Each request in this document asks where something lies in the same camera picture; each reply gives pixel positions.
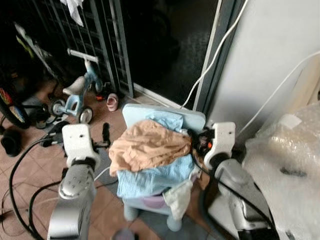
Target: orange cloth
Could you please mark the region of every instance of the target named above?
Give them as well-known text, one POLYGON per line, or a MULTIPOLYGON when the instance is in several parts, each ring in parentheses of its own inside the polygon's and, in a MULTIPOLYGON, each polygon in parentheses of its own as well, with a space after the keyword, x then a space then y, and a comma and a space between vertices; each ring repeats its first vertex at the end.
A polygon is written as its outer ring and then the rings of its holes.
POLYGON ((143 120, 127 129, 110 147, 110 175, 115 176, 118 170, 138 172, 168 165, 190 149, 190 137, 153 120, 143 120))

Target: baby potty chair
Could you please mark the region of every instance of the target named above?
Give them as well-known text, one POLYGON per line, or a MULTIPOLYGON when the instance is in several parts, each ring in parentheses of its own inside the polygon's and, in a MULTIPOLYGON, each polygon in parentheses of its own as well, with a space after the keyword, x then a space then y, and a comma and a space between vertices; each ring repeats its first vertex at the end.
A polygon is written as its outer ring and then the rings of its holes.
MULTIPOLYGON (((154 111, 172 112, 183 116, 184 129, 193 129, 196 133, 200 133, 206 123, 206 117, 201 112, 192 112, 183 109, 174 109, 162 106, 151 106, 141 104, 127 104, 122 110, 127 128, 135 123, 145 120, 145 116, 154 111)), ((170 207, 166 204, 162 195, 155 195, 142 198, 123 198, 124 218, 128 222, 132 222, 138 217, 139 210, 150 211, 158 214, 168 215, 167 226, 171 231, 177 232, 182 227, 181 220, 174 220, 170 207)))
POLYGON ((84 106, 84 96, 91 84, 95 84, 95 89, 99 93, 103 89, 103 83, 98 78, 91 62, 98 63, 96 56, 84 54, 79 51, 68 49, 69 55, 84 59, 86 73, 84 76, 78 77, 73 84, 64 88, 62 92, 69 95, 66 102, 61 98, 56 98, 51 103, 51 113, 59 117, 68 114, 76 117, 78 123, 89 124, 93 118, 93 110, 89 106, 84 106))

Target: bubble wrap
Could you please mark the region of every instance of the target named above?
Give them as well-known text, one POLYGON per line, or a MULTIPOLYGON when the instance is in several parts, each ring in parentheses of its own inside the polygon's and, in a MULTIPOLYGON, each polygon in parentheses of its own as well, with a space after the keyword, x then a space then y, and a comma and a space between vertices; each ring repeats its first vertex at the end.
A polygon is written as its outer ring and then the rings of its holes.
POLYGON ((242 162, 261 189, 280 239, 320 240, 320 102, 246 143, 242 162))

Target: light blue towel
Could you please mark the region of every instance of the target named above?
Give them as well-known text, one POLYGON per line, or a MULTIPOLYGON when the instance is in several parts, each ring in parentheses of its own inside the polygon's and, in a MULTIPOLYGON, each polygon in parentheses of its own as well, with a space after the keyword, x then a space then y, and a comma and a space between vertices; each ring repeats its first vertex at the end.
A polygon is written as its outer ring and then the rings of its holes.
POLYGON ((165 128, 179 132, 184 123, 184 117, 180 114, 169 111, 154 111, 145 116, 146 119, 151 119, 165 128))
POLYGON ((126 199, 150 197, 174 187, 188 179, 194 168, 190 154, 178 157, 166 166, 144 169, 139 172, 128 170, 117 171, 117 196, 126 199))

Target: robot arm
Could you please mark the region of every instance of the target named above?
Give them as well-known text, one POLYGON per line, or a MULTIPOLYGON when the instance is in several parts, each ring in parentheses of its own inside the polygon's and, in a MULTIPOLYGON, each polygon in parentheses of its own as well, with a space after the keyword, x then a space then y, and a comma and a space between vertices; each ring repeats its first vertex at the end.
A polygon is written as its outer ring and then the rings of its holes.
POLYGON ((86 124, 66 125, 62 136, 68 171, 59 185, 59 199, 50 218, 47 239, 86 240, 97 192, 94 173, 101 159, 94 151, 86 124))
POLYGON ((258 208, 269 220, 272 221, 268 204, 255 185, 252 177, 242 168, 235 159, 231 159, 231 151, 235 144, 235 129, 233 122, 215 123, 212 127, 214 139, 212 148, 205 155, 204 164, 213 171, 214 177, 230 187, 227 189, 218 184, 219 191, 226 198, 231 212, 232 220, 242 240, 277 239, 277 233, 270 229, 267 221, 256 210, 250 207, 246 201, 234 192, 243 196, 258 208))

